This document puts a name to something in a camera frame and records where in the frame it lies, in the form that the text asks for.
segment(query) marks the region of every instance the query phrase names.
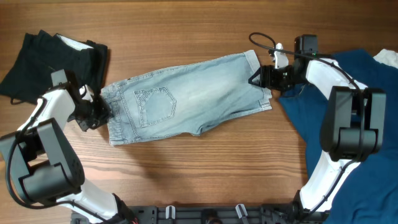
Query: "black cloth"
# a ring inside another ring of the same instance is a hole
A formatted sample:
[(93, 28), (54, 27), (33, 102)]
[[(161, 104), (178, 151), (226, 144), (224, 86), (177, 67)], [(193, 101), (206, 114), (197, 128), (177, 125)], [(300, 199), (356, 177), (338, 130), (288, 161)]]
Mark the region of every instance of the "black cloth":
[(108, 47), (90, 40), (84, 44), (93, 48), (75, 50), (42, 30), (26, 34), (14, 66), (0, 83), (0, 94), (36, 104), (52, 86), (51, 73), (61, 69), (74, 71), (80, 87), (87, 84), (99, 94)]

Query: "garment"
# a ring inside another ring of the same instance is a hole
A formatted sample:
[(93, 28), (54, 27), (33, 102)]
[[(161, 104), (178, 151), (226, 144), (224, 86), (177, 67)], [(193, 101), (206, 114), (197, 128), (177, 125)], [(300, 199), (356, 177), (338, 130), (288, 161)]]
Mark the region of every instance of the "garment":
[[(333, 199), (326, 223), (398, 223), (398, 69), (376, 62), (364, 50), (335, 54), (334, 58), (357, 81), (383, 89), (387, 101), (382, 147), (347, 177)], [(284, 96), (279, 101), (307, 143), (305, 158), (311, 176), (322, 151), (319, 133), (327, 100), (313, 85), (296, 86)]]
[(221, 122), (271, 109), (271, 91), (248, 83), (260, 67), (253, 50), (164, 68), (113, 83), (101, 94), (114, 115), (111, 145), (180, 133), (200, 135)]
[(377, 62), (398, 68), (398, 53), (393, 50), (382, 49), (373, 57)]
[(0, 94), (36, 104), (52, 86), (50, 74), (61, 69), (74, 71), (80, 86), (87, 84), (99, 94), (108, 48), (89, 40), (87, 46), (76, 50), (42, 30), (26, 34), (14, 66), (0, 83)]

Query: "wooden table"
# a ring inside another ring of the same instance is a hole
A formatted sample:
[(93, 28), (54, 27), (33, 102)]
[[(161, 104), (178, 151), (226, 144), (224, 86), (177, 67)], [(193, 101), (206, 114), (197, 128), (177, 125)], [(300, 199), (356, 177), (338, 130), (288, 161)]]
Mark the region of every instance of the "wooden table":
[[(285, 49), (294, 38), (317, 34), (324, 53), (365, 48), (398, 50), (393, 1), (187, 1), (0, 4), (0, 80), (12, 67), (26, 32), (40, 29), (106, 44), (105, 85), (159, 68), (201, 62), (254, 49), (264, 32)], [(34, 106), (11, 106), (0, 96), (0, 135), (15, 131)], [(99, 187), (128, 205), (259, 205), (289, 202), (306, 183), (305, 143), (277, 100), (273, 110), (223, 123), (200, 137), (112, 147), (103, 126), (83, 133), (76, 122), (65, 134)], [(19, 207), (9, 196), (0, 162), (1, 223), (68, 223), (70, 211)]]

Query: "blue fabric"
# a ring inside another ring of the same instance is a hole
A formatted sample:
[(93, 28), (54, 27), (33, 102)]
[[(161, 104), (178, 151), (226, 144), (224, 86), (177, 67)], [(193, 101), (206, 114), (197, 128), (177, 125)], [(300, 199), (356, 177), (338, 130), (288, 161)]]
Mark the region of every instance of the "blue fabric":
[[(348, 176), (333, 200), (326, 223), (398, 223), (398, 69), (375, 61), (364, 50), (334, 57), (356, 80), (383, 89), (387, 105), (381, 150)], [(311, 176), (322, 151), (319, 132), (327, 100), (310, 85), (296, 86), (285, 95), (279, 101), (307, 143), (305, 157)]]
[(271, 91), (248, 83), (260, 63), (253, 50), (164, 68), (113, 83), (101, 94), (114, 115), (112, 145), (180, 133), (199, 135), (223, 121), (269, 110)]

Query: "denim shorts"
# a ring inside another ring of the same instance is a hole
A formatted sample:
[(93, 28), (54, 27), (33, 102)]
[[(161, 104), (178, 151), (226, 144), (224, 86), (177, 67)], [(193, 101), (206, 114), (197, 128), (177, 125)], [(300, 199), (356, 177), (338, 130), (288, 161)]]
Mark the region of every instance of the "denim shorts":
[(248, 83), (259, 67), (249, 50), (104, 87), (101, 94), (114, 115), (108, 121), (109, 143), (198, 136), (223, 121), (271, 109), (271, 91)]

